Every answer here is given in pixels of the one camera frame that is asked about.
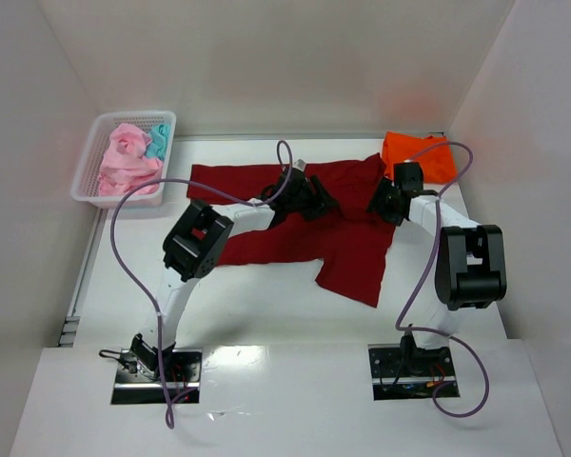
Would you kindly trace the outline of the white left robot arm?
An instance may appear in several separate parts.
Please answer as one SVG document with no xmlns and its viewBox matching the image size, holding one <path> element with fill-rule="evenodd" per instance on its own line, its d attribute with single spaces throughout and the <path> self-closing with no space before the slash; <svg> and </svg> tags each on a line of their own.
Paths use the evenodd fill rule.
<svg viewBox="0 0 571 457">
<path fill-rule="evenodd" d="M 319 178 L 307 177 L 298 167 L 284 170 L 277 184 L 257 198 L 230 205 L 191 200 L 163 242 L 165 270 L 155 298 L 162 323 L 150 319 L 133 337 L 130 351 L 138 366 L 157 379 L 159 365 L 169 364 L 187 301 L 198 282 L 217 266 L 229 239 L 273 229 L 293 213 L 313 221 L 338 207 Z"/>
</svg>

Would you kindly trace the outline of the dark red t shirt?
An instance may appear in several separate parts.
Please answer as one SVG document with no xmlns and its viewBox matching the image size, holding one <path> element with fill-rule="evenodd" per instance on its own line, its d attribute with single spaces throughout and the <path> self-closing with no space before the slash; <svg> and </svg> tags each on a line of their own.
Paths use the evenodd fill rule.
<svg viewBox="0 0 571 457">
<path fill-rule="evenodd" d="M 366 209 L 384 171 L 377 154 L 307 165 L 306 174 L 319 178 L 339 208 L 314 221 L 291 214 L 276 228 L 236 235 L 227 242 L 218 264 L 320 260 L 318 286 L 375 308 L 395 228 Z"/>
</svg>

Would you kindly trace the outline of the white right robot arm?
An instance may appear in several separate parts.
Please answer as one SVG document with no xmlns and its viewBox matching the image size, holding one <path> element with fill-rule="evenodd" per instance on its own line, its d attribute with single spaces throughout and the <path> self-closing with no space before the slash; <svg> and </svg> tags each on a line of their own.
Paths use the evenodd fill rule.
<svg viewBox="0 0 571 457">
<path fill-rule="evenodd" d="M 502 230 L 482 225 L 443 200 L 448 187 L 436 191 L 423 183 L 417 162 L 395 166 L 394 176 L 381 180 L 367 207 L 387 223 L 414 224 L 433 237 L 429 259 L 413 288 L 396 328 L 404 332 L 398 348 L 372 349 L 378 374 L 419 376 L 433 362 L 444 362 L 446 346 L 456 340 L 456 317 L 466 309 L 485 309 L 503 299 L 507 289 Z M 406 314 L 433 280 L 431 298 L 437 312 L 426 324 L 406 324 Z"/>
</svg>

